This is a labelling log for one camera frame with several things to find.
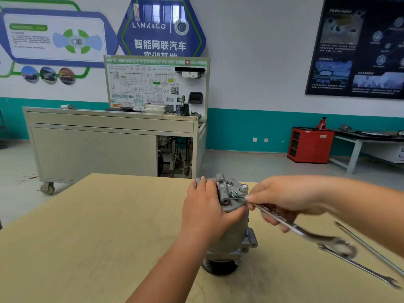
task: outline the hand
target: hand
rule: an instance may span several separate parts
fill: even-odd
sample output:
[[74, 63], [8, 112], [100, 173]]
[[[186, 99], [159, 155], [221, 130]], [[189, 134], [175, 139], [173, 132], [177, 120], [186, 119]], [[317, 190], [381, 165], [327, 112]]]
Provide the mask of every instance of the hand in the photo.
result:
[[[250, 210], [255, 204], [265, 204], [290, 222], [294, 222], [298, 214], [320, 215], [326, 212], [321, 204], [321, 195], [331, 177], [322, 176], [290, 176], [270, 177], [257, 184], [246, 197]], [[262, 213], [265, 221], [272, 225], [279, 223], [271, 216]], [[280, 225], [282, 232], [289, 229]]]
[[206, 241], [208, 248], [232, 225], [239, 222], [246, 211], [248, 208], [243, 206], [231, 213], [225, 213], [217, 197], [216, 183], [212, 180], [206, 182], [206, 178], [202, 177], [197, 188], [196, 181], [193, 180], [184, 200], [181, 233], [198, 236]]

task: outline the white wall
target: white wall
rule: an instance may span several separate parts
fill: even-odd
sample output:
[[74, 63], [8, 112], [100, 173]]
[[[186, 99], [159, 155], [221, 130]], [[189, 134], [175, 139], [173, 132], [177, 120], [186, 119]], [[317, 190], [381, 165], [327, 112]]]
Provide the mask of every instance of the white wall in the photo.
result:
[[[103, 13], [116, 33], [130, 2], [72, 1], [83, 11]], [[206, 36], [202, 56], [211, 58], [209, 107], [404, 117], [404, 101], [304, 94], [323, 0], [190, 1]], [[120, 48], [117, 54], [123, 54]], [[3, 78], [0, 96], [108, 101], [104, 69], [96, 68], [72, 87]]]

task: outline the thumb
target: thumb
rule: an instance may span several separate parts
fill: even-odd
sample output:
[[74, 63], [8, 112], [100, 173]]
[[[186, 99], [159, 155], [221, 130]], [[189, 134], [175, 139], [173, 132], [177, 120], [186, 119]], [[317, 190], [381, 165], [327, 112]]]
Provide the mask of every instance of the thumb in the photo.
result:
[[236, 224], [237, 222], [241, 221], [243, 218], [244, 214], [248, 211], [248, 207], [242, 206], [239, 207], [238, 209], [232, 211], [231, 213], [226, 213], [224, 214], [224, 222], [226, 229], [229, 229], [231, 226]]
[[246, 196], [246, 200], [248, 203], [255, 203], [255, 204], [276, 204], [278, 198], [276, 194], [271, 192], [269, 189], [249, 194]]

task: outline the yellow table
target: yellow table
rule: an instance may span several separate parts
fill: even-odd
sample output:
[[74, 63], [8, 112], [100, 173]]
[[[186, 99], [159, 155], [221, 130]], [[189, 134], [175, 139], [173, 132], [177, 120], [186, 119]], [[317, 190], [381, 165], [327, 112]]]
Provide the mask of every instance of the yellow table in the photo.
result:
[[[0, 302], [123, 303], [178, 234], [189, 183], [92, 174], [6, 226], [0, 231]], [[300, 217], [298, 224], [352, 241], [328, 215]], [[293, 233], [282, 234], [258, 210], [250, 213], [249, 225], [258, 248], [233, 275], [220, 278], [200, 269], [188, 302], [404, 302], [403, 290]], [[364, 239], [404, 268], [403, 259]], [[358, 248], [357, 262], [404, 286], [399, 275]]]

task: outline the wall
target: wall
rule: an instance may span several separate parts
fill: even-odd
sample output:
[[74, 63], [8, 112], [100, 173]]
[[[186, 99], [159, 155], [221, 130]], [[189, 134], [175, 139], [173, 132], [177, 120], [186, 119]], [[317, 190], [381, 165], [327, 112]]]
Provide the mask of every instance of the wall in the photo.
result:
[[[117, 32], [130, 0], [73, 1], [81, 10], [102, 12]], [[202, 56], [211, 58], [209, 148], [286, 152], [291, 127], [315, 126], [323, 115], [331, 127], [346, 123], [356, 129], [404, 128], [404, 101], [304, 95], [323, 0], [190, 1], [207, 40]], [[71, 89], [21, 80], [0, 79], [0, 109], [13, 110], [4, 115], [9, 127], [5, 134], [12, 138], [28, 136], [22, 131], [23, 104], [108, 101], [103, 69], [92, 68]]]

